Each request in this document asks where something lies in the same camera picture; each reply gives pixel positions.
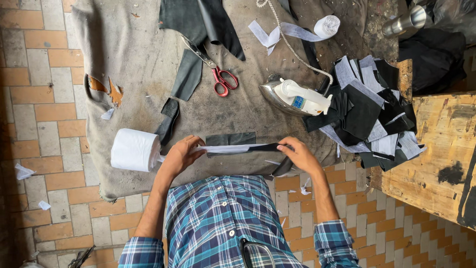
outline white cord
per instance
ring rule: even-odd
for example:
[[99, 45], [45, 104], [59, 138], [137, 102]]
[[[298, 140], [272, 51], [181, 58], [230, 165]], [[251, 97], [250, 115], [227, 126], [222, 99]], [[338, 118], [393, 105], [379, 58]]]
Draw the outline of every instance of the white cord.
[[306, 67], [316, 71], [316, 72], [320, 72], [321, 74], [324, 74], [324, 75], [327, 75], [329, 77], [329, 85], [332, 85], [332, 83], [334, 82], [334, 78], [332, 78], [332, 75], [330, 75], [329, 73], [323, 71], [323, 70], [319, 70], [317, 68], [314, 68], [312, 67], [311, 65], [309, 65], [307, 62], [305, 62], [304, 60], [302, 60], [298, 54], [296, 54], [296, 52], [294, 51], [294, 49], [291, 47], [291, 45], [289, 44], [288, 40], [286, 39], [286, 37], [284, 36], [283, 34], [283, 31], [281, 29], [281, 22], [279, 21], [279, 18], [278, 18], [278, 15], [276, 14], [276, 10], [274, 10], [274, 7], [273, 7], [273, 4], [271, 3], [271, 0], [264, 0], [264, 2], [262, 4], [259, 3], [260, 0], [256, 0], [256, 5], [259, 7], [259, 8], [262, 8], [266, 5], [266, 3], [269, 4], [269, 7], [271, 8], [271, 11], [273, 11], [273, 14], [274, 14], [274, 17], [276, 18], [276, 20], [278, 21], [278, 27], [279, 27], [279, 32], [281, 33], [281, 36], [283, 37], [284, 39], [284, 42], [286, 42], [286, 45], [288, 45], [289, 49], [291, 50], [291, 52], [293, 52], [293, 54], [296, 56], [296, 58], [302, 62]]

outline hand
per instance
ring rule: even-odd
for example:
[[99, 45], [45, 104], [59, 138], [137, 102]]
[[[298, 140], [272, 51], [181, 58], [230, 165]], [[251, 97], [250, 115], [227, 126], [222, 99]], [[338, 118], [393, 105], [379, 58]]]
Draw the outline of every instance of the hand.
[[[317, 172], [322, 172], [323, 169], [319, 161], [314, 157], [307, 146], [300, 140], [293, 137], [286, 137], [279, 142], [278, 150], [289, 156], [291, 161], [300, 169], [309, 174], [315, 175]], [[294, 148], [289, 149], [285, 145], [290, 145]]]
[[177, 142], [172, 146], [164, 162], [160, 166], [159, 172], [164, 172], [167, 175], [175, 178], [182, 173], [189, 165], [193, 164], [200, 156], [207, 151], [200, 150], [190, 154], [194, 148], [205, 146], [205, 142], [198, 136], [190, 135], [183, 140]]

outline eyeglasses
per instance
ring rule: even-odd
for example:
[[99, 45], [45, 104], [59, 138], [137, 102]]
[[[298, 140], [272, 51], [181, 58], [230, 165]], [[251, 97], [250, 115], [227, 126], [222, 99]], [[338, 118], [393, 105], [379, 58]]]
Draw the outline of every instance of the eyeglasses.
[[241, 256], [245, 263], [245, 268], [275, 268], [273, 256], [269, 249], [255, 242], [249, 242], [242, 238], [240, 240]]

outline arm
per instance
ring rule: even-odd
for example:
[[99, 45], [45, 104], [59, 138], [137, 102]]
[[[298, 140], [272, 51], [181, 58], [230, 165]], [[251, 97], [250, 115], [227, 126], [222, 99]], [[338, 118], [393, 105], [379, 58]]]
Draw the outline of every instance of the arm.
[[190, 135], [177, 142], [157, 171], [154, 184], [147, 201], [144, 214], [139, 221], [134, 237], [124, 247], [119, 259], [119, 267], [162, 267], [164, 249], [162, 243], [162, 225], [165, 203], [172, 181], [189, 165], [193, 164], [205, 150], [190, 154], [192, 148], [205, 145], [198, 136]]
[[307, 146], [296, 138], [284, 138], [279, 144], [281, 145], [278, 150], [289, 156], [297, 167], [311, 176], [318, 223], [314, 230], [314, 245], [319, 252], [321, 266], [359, 267], [357, 255], [352, 249], [354, 240], [347, 232], [344, 222], [339, 219], [321, 164]]

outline scissors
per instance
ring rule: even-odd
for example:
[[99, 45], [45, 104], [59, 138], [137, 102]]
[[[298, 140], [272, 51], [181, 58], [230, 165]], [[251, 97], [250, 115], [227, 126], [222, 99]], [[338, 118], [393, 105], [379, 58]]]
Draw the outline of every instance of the scissors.
[[[208, 67], [210, 67], [211, 71], [213, 72], [213, 76], [215, 77], [215, 81], [216, 81], [215, 85], [213, 86], [213, 90], [215, 91], [216, 94], [218, 94], [218, 96], [226, 97], [228, 95], [228, 90], [229, 89], [236, 89], [238, 87], [238, 79], [236, 78], [236, 76], [232, 75], [228, 71], [220, 70], [220, 68], [211, 59], [209, 59], [206, 54], [200, 52], [200, 50], [197, 48], [195, 43], [190, 41], [187, 37], [182, 36], [182, 40], [185, 42], [187, 47], [190, 48], [190, 50], [192, 50], [199, 58], [202, 59], [202, 61]], [[230, 83], [228, 83], [228, 81], [226, 81], [225, 78], [223, 78], [221, 76], [222, 73], [227, 73], [229, 76], [231, 76], [231, 78], [233, 78], [233, 80], [235, 80], [236, 85], [232, 86]], [[218, 92], [217, 86], [221, 86], [223, 88], [223, 90], [224, 90], [223, 93]]]

